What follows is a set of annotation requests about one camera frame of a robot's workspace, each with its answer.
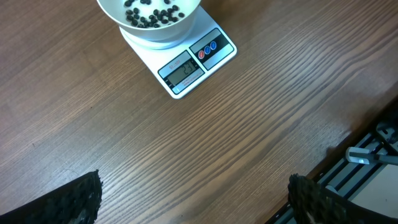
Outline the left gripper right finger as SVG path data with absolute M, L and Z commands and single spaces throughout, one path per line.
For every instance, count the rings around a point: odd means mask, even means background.
M 305 176 L 289 177 L 288 200 L 297 223 L 397 224 L 397 219 L 360 207 Z

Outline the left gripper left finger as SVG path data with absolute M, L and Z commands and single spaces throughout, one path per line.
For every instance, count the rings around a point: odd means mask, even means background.
M 99 171 L 85 175 L 1 215 L 1 223 L 93 224 L 102 201 Z

